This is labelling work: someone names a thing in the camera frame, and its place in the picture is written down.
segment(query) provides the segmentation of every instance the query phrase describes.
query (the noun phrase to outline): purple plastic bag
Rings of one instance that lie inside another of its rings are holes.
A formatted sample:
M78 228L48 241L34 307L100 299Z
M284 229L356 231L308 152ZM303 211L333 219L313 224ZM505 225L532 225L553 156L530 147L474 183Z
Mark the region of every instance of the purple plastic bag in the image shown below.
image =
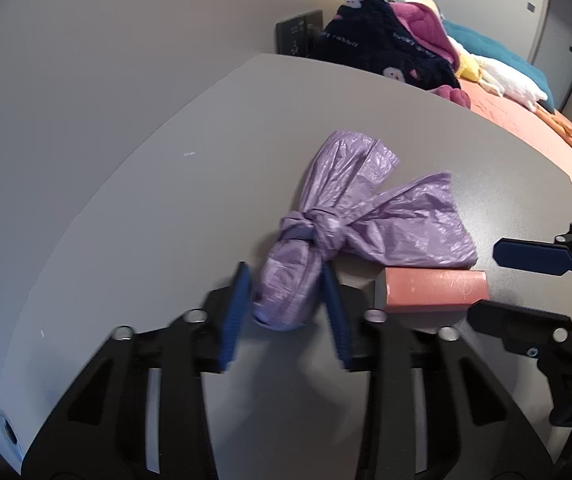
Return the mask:
M379 139L342 130L328 137L306 176L299 210L281 219L281 236L261 270L253 303L260 324L304 324L319 302L322 263L340 251L389 267L475 265L450 173L374 194L398 161Z

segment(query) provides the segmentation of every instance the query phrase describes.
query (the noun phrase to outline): tied knot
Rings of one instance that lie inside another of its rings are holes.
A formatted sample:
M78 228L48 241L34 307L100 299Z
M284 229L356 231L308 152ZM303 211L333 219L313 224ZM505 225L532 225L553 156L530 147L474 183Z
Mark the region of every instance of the tied knot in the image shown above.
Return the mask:
M341 251L346 242L343 222L332 209L291 211L281 219L281 240L311 241L327 262Z

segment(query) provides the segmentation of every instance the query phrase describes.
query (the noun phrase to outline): bed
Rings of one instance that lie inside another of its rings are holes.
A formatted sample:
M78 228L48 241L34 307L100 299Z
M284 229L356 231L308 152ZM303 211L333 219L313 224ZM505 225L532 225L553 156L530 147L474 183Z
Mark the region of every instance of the bed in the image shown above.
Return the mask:
M556 166L572 182L572 148L531 111L505 97L485 92L477 83L460 79L469 95L471 110L519 137Z
M432 0L346 0L308 57L405 82L453 106L470 101L572 181L572 126L556 112L546 75L500 42L444 20Z

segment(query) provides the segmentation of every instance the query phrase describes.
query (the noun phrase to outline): bolt head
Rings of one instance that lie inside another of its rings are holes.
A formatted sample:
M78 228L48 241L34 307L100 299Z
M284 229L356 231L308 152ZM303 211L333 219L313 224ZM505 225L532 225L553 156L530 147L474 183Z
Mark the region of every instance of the bolt head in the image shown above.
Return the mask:
M134 335L134 330L130 326L118 326L112 331L111 337L117 341L126 341L132 339Z
M444 341L456 341L460 338L460 331L451 326L442 326L437 335Z
M208 319L208 313L200 308L189 310L183 314L183 319L186 323L203 323Z
M364 319L371 323L383 323L388 319L388 314L378 308L371 308L364 312Z
M568 330L559 327L553 330L553 340L558 343L563 343L568 339Z

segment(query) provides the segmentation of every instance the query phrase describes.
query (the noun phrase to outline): pink bedsheet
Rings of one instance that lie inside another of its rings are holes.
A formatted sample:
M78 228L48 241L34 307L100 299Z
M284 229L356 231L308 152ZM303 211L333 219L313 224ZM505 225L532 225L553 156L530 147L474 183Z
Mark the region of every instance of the pink bedsheet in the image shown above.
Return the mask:
M564 171L572 182L572 148L526 108L485 92L477 83L460 79L472 102L471 110L530 144Z

